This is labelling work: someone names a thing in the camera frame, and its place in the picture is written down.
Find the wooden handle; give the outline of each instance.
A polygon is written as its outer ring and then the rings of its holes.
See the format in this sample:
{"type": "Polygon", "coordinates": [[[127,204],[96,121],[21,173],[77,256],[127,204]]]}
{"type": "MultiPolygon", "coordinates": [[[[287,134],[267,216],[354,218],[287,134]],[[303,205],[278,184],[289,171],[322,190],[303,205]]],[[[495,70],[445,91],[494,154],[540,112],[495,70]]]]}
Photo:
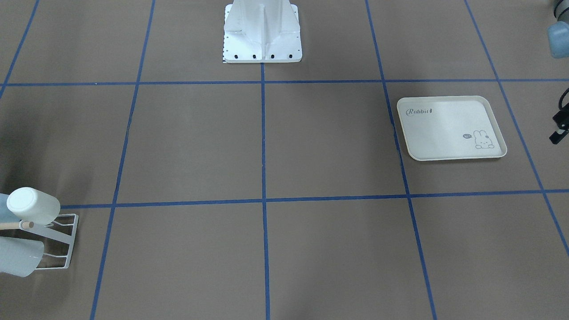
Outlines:
{"type": "MultiPolygon", "coordinates": [[[[22,229],[31,229],[34,227],[34,223],[32,221],[23,221],[22,222],[22,229]]],[[[0,230],[14,230],[20,228],[20,222],[5,222],[0,223],[0,230]]]]}

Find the gray floor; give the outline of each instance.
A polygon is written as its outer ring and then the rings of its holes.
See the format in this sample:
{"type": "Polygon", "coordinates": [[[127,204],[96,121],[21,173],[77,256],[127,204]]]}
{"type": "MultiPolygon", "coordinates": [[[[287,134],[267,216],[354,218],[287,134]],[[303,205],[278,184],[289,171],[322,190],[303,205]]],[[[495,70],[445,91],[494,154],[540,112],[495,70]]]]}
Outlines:
{"type": "Polygon", "coordinates": [[[0,2],[0,192],[80,215],[1,319],[569,317],[552,1],[296,0],[303,61],[265,66],[221,63],[229,2],[0,2]],[[504,158],[409,157],[397,101],[448,95],[504,158]]]}

